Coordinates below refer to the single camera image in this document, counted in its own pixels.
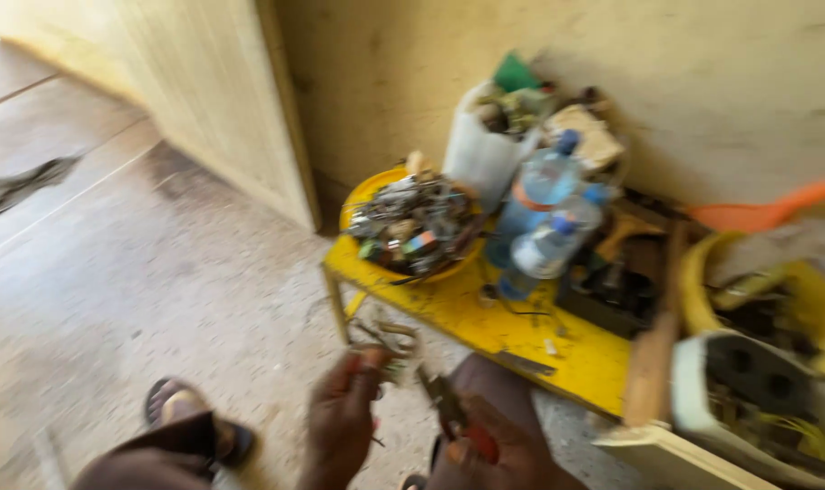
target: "orange plastic object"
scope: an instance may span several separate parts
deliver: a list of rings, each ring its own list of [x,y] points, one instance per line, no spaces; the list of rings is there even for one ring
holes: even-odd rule
[[[346,198],[346,203],[345,205],[343,205],[342,212],[340,213],[340,229],[349,228],[352,213],[355,211],[355,207],[352,206],[353,203],[369,201],[376,193],[376,191],[379,190],[382,186],[391,184],[392,182],[397,182],[403,179],[406,175],[407,173],[405,168],[393,168],[392,170],[377,173],[376,175],[373,175],[366,181],[358,184],[358,186],[352,190],[351,194],[349,194],[349,197]],[[482,212],[482,207],[479,206],[478,201],[473,201],[472,212]],[[348,235],[342,235],[339,239],[347,240],[353,243],[355,242],[355,239]],[[470,248],[470,252],[467,253],[467,256],[463,260],[455,262],[446,270],[434,274],[428,277],[427,279],[423,279],[422,282],[436,283],[438,281],[445,279],[446,277],[449,277],[452,274],[455,274],[459,270],[463,269],[467,264],[475,261],[478,255],[482,252],[483,247],[484,239],[475,239],[475,241],[472,244],[472,247]],[[387,281],[396,281],[398,279],[406,279],[408,277],[407,275],[398,274],[397,272],[391,272],[390,270],[383,269],[372,262],[361,261],[361,267],[363,269],[372,270],[373,272],[378,272]]]
[[[756,233],[775,228],[803,207],[825,201],[825,181],[800,187],[769,204],[713,204],[690,209],[690,216],[717,231]]]

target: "hand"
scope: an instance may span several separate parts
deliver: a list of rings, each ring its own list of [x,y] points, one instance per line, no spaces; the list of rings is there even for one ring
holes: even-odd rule
[[[586,488],[558,466],[550,453],[539,449],[530,436],[479,395],[460,395],[467,417],[486,429],[497,443],[499,460],[489,465],[471,440],[458,439],[446,448],[450,461],[460,466],[485,490],[546,490]]]
[[[361,469],[375,430],[371,401],[390,360],[391,353],[379,346],[347,352],[316,385],[298,490],[345,488]]]

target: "yellow table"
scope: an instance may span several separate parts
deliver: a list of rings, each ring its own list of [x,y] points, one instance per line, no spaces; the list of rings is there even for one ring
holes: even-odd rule
[[[514,315],[500,303],[481,307],[483,276],[495,281],[498,271],[483,258],[477,262],[437,283],[392,286],[379,267],[357,257],[355,241],[343,235],[324,257],[322,269],[346,342],[349,319],[364,297],[372,295],[552,392],[602,415],[620,417],[630,342],[554,307],[554,284],[540,286],[527,302],[510,304],[516,311],[551,311],[552,316]],[[348,305],[342,304],[341,283],[358,289]],[[557,356],[546,353],[547,338]]]

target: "wooden door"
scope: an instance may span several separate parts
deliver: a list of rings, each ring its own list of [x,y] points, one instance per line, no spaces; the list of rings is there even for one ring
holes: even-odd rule
[[[273,4],[101,2],[113,50],[170,143],[317,229],[315,191]]]

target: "plastic water bottle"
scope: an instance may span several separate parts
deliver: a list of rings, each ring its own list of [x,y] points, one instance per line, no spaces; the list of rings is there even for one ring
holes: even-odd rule
[[[570,216],[581,245],[603,223],[603,205],[609,200],[609,195],[609,189],[603,184],[591,184],[581,195],[571,195],[559,202],[551,216]]]
[[[563,273],[566,261],[579,244],[576,223],[563,213],[516,238],[512,265],[503,271],[497,284],[499,293],[510,301],[527,299],[539,281]]]
[[[567,129],[554,148],[543,148],[524,163],[513,183],[511,199],[497,222],[496,238],[488,241],[488,261],[504,269],[512,259],[513,240],[533,230],[579,184],[581,165],[572,158],[579,144],[578,132]]]

